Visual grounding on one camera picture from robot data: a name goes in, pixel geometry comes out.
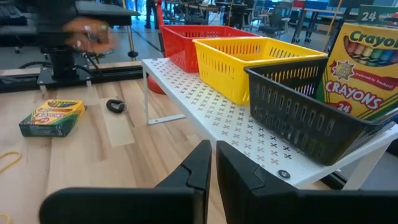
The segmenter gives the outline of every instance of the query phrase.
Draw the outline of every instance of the crayola crayons box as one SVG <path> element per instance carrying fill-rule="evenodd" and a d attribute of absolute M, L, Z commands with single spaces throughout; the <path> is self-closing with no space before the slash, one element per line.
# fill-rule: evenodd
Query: crayola crayons box
<path fill-rule="evenodd" d="M 375 120 L 398 99 L 398 29 L 345 23 L 317 99 L 361 119 Z"/>
<path fill-rule="evenodd" d="M 19 123 L 25 137 L 65 137 L 85 113 L 81 100 L 47 100 Z"/>

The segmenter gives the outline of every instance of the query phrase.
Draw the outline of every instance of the red basket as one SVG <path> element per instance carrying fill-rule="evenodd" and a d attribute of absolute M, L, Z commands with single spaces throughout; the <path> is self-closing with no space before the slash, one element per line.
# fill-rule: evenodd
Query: red basket
<path fill-rule="evenodd" d="M 165 56 L 186 72 L 198 72 L 198 59 L 193 39 L 207 37 L 257 37 L 258 35 L 228 26 L 163 25 Z"/>

